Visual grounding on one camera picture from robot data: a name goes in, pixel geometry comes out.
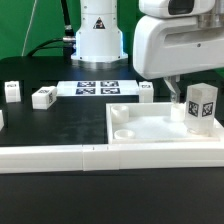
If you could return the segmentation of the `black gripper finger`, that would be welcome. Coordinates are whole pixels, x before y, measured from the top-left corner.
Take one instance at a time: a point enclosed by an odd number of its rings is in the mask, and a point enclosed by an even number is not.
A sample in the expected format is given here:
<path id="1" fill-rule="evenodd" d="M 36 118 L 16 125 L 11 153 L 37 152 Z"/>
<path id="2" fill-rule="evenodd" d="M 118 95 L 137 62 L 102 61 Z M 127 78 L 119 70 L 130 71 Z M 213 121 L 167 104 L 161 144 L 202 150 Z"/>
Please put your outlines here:
<path id="1" fill-rule="evenodd" d="M 178 103 L 180 101 L 180 89 L 178 87 L 178 82 L 180 81 L 180 76 L 175 75 L 175 76 L 169 76 L 165 77 L 164 81 L 170 90 L 170 100 L 173 103 Z"/>

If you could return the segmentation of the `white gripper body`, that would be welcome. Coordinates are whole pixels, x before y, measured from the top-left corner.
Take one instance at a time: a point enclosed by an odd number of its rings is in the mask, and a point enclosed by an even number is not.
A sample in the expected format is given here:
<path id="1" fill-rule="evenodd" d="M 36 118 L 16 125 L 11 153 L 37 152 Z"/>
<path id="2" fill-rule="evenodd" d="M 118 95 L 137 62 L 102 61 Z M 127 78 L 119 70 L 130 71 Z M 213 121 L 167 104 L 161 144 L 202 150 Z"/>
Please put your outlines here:
<path id="1" fill-rule="evenodd" d="M 133 66 L 155 79 L 224 67 L 224 0 L 139 0 Z"/>

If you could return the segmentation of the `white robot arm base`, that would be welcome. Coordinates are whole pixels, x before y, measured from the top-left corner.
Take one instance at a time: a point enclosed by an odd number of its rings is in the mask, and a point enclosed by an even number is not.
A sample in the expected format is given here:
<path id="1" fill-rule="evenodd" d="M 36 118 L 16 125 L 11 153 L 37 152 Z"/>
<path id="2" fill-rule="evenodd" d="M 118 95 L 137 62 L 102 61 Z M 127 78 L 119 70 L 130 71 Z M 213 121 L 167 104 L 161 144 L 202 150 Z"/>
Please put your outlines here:
<path id="1" fill-rule="evenodd" d="M 123 33 L 117 26 L 117 0 L 80 0 L 81 26 L 76 32 L 74 65 L 111 69 L 128 62 Z"/>

